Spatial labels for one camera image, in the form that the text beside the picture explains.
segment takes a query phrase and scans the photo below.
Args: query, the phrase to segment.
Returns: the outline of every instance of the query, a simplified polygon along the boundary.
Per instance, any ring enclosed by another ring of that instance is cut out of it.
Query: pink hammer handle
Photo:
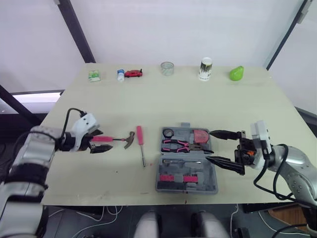
[[[142,132],[142,127],[140,125],[137,126],[137,137],[138,137],[139,145],[143,145],[143,132]]]
[[[111,136],[94,136],[92,142],[111,142],[113,137]]]

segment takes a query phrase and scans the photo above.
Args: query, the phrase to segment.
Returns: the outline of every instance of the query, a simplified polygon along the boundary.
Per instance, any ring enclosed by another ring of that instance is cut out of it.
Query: gray tool case
[[[165,138],[161,133],[160,151],[162,156],[158,163],[158,172],[156,180],[156,190],[159,192],[180,192],[192,194],[216,194],[218,192],[217,179],[214,164],[210,163],[205,157],[210,152],[190,150],[184,152],[162,152],[162,148],[178,149],[183,147],[178,144],[163,144],[163,140],[174,139],[194,143],[194,130],[209,131],[204,128],[190,128],[189,123],[182,123],[181,127],[163,127],[172,129],[174,135],[171,138]],[[201,143],[206,150],[212,150],[211,140],[207,143]]]

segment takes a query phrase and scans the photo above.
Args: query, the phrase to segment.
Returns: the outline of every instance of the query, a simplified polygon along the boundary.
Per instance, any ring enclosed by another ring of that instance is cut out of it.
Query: tool kit
[[[209,131],[181,127],[163,127],[156,190],[193,194],[218,192],[214,164],[206,156],[213,153]]]

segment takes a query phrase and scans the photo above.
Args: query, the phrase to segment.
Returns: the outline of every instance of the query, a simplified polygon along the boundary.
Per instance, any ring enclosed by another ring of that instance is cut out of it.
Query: table
[[[116,80],[116,70],[143,69],[143,77]],[[88,82],[88,71],[98,69],[102,80]],[[245,67],[241,81],[229,80],[231,67],[215,66],[211,79],[202,82],[198,67],[176,66],[172,76],[163,76],[159,66],[86,64],[66,89],[42,125],[62,128],[68,108],[94,114],[105,135],[127,137],[142,125],[147,166],[142,167],[140,147],[135,141],[127,150],[123,143],[102,154],[56,152],[43,202],[47,205],[150,205],[277,202],[273,195],[253,186],[260,172],[246,168],[246,175],[216,168],[216,195],[158,193],[155,179],[161,128],[180,126],[209,130],[246,130],[264,119],[272,144],[285,143],[305,152],[317,165],[317,140],[291,102],[261,67]],[[68,129],[79,118],[71,113]],[[211,138],[215,155],[234,159],[237,141]],[[274,173],[260,181],[272,189]],[[288,194],[282,178],[277,189]]]

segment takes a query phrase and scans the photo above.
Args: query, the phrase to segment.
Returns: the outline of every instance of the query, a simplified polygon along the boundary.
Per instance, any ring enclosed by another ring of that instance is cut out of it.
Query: toy car
[[[126,71],[125,74],[124,74],[124,77],[140,77],[142,76],[143,73],[142,73],[142,69],[140,70],[130,70],[130,71]]]

